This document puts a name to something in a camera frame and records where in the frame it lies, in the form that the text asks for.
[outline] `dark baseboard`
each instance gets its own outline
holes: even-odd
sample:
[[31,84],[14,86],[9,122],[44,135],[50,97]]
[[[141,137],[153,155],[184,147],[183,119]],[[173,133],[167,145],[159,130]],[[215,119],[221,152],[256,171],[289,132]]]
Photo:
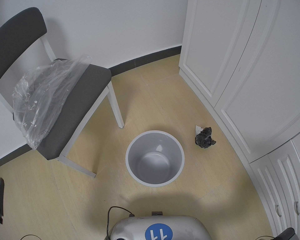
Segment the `dark baseboard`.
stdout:
[[[159,52],[154,52],[139,58],[135,58],[132,60],[129,60],[127,62],[123,62],[119,65],[113,66],[110,68],[110,71],[112,73],[112,77],[115,75],[118,75],[120,73],[126,72],[128,70],[131,70],[133,68],[137,68],[139,66],[145,65],[150,62],[154,62],[157,60],[161,60],[163,58],[168,58],[177,54],[180,54],[181,52],[181,46],[178,47],[172,47],[166,50],[162,50]],[[14,150],[10,154],[6,155],[5,157],[0,159],[0,166],[3,164],[9,162],[10,160],[13,160],[17,158],[18,156],[21,156],[22,154],[28,152],[31,150],[31,147],[29,145],[25,144],[22,147],[19,147],[18,149]]]
[[110,71],[112,72],[112,76],[115,76],[120,73],[131,70],[133,68],[137,68],[139,66],[145,65],[147,63],[180,54],[180,52],[181,52],[181,46],[172,47],[172,48],[165,49],[165,50],[162,50],[159,52],[154,52],[154,53],[151,53],[151,54],[139,57],[139,58],[135,58],[135,59],[129,60],[127,62],[123,62],[119,65],[111,67]]
[[22,154],[28,152],[32,150],[31,147],[29,147],[29,145],[25,144],[21,147],[19,147],[18,149],[12,151],[11,153],[7,154],[5,157],[0,159],[0,166],[2,166],[3,164],[9,162],[10,160],[13,160],[15,158],[17,158],[18,156],[21,156]]

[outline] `drawer handle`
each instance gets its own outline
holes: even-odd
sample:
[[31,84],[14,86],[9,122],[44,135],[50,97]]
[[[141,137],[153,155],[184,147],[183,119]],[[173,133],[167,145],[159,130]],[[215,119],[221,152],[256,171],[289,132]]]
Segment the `drawer handle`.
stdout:
[[276,208],[276,213],[277,213],[278,217],[280,217],[280,218],[281,218],[281,217],[282,217],[282,215],[280,215],[280,214],[279,214],[279,212],[278,212],[278,207],[279,207],[279,205],[276,205],[276,206],[275,206],[275,208]]
[[298,212],[298,202],[296,202],[296,213],[299,215],[300,213]]

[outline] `white chair leg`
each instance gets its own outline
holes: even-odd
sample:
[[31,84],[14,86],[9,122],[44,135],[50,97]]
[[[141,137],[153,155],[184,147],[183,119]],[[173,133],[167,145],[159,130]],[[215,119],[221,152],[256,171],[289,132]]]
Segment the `white chair leg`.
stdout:
[[118,126],[120,128],[123,128],[124,127],[124,122],[123,122],[123,119],[122,119],[122,116],[121,116],[121,112],[120,112],[120,109],[119,109],[119,105],[118,105],[117,98],[116,98],[115,92],[113,90],[113,85],[112,85],[111,81],[109,82],[107,87],[109,89],[109,93],[107,94],[107,96],[108,96],[109,103],[112,107],[112,111],[115,115],[115,119],[117,120]]
[[72,167],[74,169],[76,169],[77,171],[80,171],[82,173],[85,173],[86,175],[91,176],[92,178],[94,178],[96,176],[95,173],[81,167],[80,165],[76,164],[75,162],[71,161],[70,159],[66,158],[64,155],[60,155],[57,158],[58,161],[62,162],[63,164]]

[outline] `chair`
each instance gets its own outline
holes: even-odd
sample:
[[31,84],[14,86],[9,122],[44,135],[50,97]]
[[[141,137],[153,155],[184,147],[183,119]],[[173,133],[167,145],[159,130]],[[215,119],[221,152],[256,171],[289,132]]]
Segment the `chair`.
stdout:
[[[43,16],[36,7],[25,9],[0,27],[0,78],[38,38],[50,60],[56,60],[45,33],[47,28]],[[82,173],[95,177],[95,173],[72,162],[66,156],[106,95],[118,126],[123,128],[124,122],[111,83],[110,70],[90,64],[70,92],[58,119],[37,150],[47,160],[57,159]]]

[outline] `chair backrest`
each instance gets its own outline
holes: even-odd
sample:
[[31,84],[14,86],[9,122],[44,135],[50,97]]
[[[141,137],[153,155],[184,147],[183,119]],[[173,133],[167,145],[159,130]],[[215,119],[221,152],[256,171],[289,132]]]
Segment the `chair backrest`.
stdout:
[[40,10],[30,7],[0,27],[0,78],[37,39],[47,32]]

